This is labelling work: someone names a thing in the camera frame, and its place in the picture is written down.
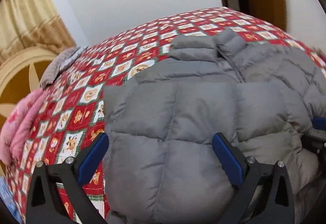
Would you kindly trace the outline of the red patchwork bear bedspread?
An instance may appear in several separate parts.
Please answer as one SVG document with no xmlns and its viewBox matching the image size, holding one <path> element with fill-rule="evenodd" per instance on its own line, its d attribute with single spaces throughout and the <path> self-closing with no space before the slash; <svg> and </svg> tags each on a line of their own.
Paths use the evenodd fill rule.
<svg viewBox="0 0 326 224">
<path fill-rule="evenodd" d="M 27 192 L 38 161 L 62 162 L 104 130 L 102 90 L 121 85 L 167 57 L 180 34 L 215 35 L 231 28 L 251 44 L 273 43 L 302 49 L 322 69 L 325 59 L 280 28 L 227 7 L 184 12 L 153 20 L 85 49 L 47 89 L 29 122 L 20 160 L 7 171 L 18 212 L 26 212 Z"/>
</svg>

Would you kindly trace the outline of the pink folded blanket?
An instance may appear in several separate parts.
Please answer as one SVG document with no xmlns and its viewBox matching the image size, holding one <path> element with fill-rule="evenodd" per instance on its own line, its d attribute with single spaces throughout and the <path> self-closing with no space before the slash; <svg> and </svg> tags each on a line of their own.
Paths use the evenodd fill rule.
<svg viewBox="0 0 326 224">
<path fill-rule="evenodd" d="M 9 166 L 20 159 L 29 131 L 38 114 L 47 91 L 36 89 L 20 100 L 1 128 L 1 161 Z"/>
</svg>

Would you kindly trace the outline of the blue printed cloth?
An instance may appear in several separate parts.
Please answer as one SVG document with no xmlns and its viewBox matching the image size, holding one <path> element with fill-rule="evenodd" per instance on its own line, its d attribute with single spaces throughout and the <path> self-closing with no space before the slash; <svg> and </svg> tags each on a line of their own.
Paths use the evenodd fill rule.
<svg viewBox="0 0 326 224">
<path fill-rule="evenodd" d="M 3 176 L 1 176 L 1 223 L 23 223 L 13 194 Z"/>
</svg>

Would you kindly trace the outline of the striped grey pillow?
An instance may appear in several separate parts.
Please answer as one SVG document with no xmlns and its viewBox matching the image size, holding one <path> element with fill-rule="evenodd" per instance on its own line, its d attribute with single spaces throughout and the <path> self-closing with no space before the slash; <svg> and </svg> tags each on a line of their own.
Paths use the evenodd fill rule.
<svg viewBox="0 0 326 224">
<path fill-rule="evenodd" d="M 76 46 L 61 52 L 45 69 L 39 83 L 40 87 L 45 89 L 47 86 L 52 85 L 55 79 L 70 67 L 87 48 L 87 45 Z"/>
</svg>

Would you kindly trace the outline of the grey puffer jacket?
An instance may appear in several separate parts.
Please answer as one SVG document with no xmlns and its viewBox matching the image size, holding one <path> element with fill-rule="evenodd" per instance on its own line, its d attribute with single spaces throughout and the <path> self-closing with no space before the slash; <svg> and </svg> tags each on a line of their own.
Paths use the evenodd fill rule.
<svg viewBox="0 0 326 224">
<path fill-rule="evenodd" d="M 234 196 L 215 133 L 258 162 L 283 161 L 300 223 L 320 193 L 301 138 L 325 118 L 325 76 L 296 47 L 249 44 L 226 29 L 176 37 L 168 57 L 103 92 L 109 223 L 211 223 Z"/>
</svg>

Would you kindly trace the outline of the cream round wooden headboard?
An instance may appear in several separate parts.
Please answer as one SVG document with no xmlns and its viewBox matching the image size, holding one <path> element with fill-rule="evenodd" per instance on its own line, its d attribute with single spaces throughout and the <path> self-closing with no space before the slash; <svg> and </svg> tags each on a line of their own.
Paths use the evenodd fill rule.
<svg viewBox="0 0 326 224">
<path fill-rule="evenodd" d="M 39 88 L 40 79 L 56 54 L 39 46 L 24 49 L 1 65 L 1 126 L 16 104 Z"/>
</svg>

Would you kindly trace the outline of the beige patterned curtain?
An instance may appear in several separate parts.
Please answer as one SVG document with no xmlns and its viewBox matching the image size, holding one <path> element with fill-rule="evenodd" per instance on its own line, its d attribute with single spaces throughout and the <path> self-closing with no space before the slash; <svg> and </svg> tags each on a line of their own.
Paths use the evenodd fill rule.
<svg viewBox="0 0 326 224">
<path fill-rule="evenodd" d="M 53 0 L 1 0 L 1 63 L 29 47 L 76 46 Z"/>
</svg>

